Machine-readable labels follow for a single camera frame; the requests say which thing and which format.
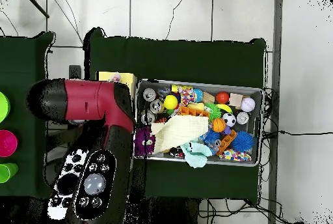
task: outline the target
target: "table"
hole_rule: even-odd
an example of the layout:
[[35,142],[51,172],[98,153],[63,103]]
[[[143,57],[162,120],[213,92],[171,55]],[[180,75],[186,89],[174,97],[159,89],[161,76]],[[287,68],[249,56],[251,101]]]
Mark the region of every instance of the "table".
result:
[[46,49],[53,33],[40,33],[34,38],[0,36],[0,91],[10,101],[10,113],[0,123],[18,137],[18,148],[1,163],[17,163],[19,171],[0,185],[0,195],[48,197],[51,190],[43,179],[46,150],[46,125],[25,107],[30,87],[45,79]]
[[[87,35],[85,79],[96,71],[131,72],[140,78],[263,87],[265,41],[189,42],[105,38],[100,28]],[[135,160],[134,171],[147,197],[258,199],[258,168]]]

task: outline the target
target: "blue spiky ball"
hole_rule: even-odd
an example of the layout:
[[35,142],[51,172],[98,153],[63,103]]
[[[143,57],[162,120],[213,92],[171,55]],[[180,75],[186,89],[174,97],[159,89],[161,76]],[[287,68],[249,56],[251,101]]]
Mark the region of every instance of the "blue spiky ball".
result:
[[253,137],[245,131],[238,132],[236,138],[232,141],[232,148],[240,152],[250,150],[253,145]]

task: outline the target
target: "yellow cloth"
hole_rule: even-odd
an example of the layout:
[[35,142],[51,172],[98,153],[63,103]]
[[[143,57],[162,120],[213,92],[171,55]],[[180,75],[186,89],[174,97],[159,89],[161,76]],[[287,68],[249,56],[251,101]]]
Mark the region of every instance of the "yellow cloth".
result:
[[208,132],[208,117],[173,116],[166,123],[152,123],[155,135],[153,154],[172,147],[178,147]]

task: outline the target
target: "green cup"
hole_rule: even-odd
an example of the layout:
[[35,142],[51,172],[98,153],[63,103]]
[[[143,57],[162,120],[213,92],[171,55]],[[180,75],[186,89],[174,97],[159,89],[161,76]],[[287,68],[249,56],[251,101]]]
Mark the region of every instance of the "green cup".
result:
[[0,122],[6,119],[10,111],[10,103],[8,98],[0,92]]
[[18,165],[15,163],[0,164],[0,183],[6,183],[18,172]]

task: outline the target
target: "orange ball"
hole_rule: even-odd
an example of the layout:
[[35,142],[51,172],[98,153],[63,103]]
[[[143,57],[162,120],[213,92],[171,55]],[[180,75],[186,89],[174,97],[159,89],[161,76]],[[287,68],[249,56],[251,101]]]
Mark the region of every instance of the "orange ball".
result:
[[223,132],[226,129],[226,122],[220,118],[215,118],[212,124],[215,132]]

